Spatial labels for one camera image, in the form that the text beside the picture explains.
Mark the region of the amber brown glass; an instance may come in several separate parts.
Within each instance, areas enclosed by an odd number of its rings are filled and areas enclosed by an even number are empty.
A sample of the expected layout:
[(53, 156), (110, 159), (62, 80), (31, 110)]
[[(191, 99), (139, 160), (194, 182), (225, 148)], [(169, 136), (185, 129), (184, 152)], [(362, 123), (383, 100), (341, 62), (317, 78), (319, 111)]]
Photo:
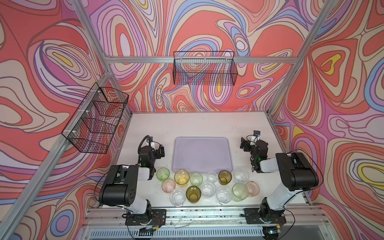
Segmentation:
[(222, 170), (219, 172), (219, 183), (223, 186), (229, 184), (232, 181), (232, 174), (227, 170)]

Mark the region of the large pale green glass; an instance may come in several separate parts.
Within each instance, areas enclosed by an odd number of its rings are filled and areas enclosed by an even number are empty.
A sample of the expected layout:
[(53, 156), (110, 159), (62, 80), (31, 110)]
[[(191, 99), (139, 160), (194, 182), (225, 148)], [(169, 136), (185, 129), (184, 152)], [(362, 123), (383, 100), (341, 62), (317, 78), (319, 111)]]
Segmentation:
[(243, 183), (235, 183), (232, 188), (232, 192), (232, 200), (235, 202), (241, 202), (249, 196), (249, 189)]

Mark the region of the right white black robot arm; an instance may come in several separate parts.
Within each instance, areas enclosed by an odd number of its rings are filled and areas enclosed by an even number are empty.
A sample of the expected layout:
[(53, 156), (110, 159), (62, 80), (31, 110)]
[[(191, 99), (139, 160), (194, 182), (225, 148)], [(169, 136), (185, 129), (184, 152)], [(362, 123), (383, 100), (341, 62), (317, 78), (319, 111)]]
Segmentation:
[(297, 194), (310, 191), (320, 185), (317, 172), (302, 153), (277, 153), (268, 158), (268, 143), (254, 137), (241, 138), (240, 148), (249, 152), (252, 171), (280, 174), (281, 183), (265, 197), (256, 216), (263, 221), (276, 219), (284, 214), (288, 204)]

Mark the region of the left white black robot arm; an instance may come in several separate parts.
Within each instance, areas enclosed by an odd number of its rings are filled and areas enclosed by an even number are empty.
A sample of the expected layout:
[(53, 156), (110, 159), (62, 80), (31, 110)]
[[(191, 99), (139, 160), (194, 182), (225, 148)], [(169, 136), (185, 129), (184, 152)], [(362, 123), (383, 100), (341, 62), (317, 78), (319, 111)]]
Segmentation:
[(155, 162), (165, 156), (163, 145), (158, 149), (144, 146), (139, 149), (139, 162), (135, 165), (113, 165), (100, 190), (101, 205), (120, 207), (134, 216), (152, 217), (149, 200), (137, 195), (139, 181), (149, 181), (155, 175)]

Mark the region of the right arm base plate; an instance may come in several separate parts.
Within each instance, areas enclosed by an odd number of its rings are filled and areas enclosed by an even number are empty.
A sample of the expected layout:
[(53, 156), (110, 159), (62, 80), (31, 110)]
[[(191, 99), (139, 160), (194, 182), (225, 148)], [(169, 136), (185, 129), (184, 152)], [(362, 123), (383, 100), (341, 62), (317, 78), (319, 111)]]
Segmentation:
[(247, 224), (284, 225), (287, 223), (283, 211), (261, 210), (259, 208), (246, 208), (241, 214)]

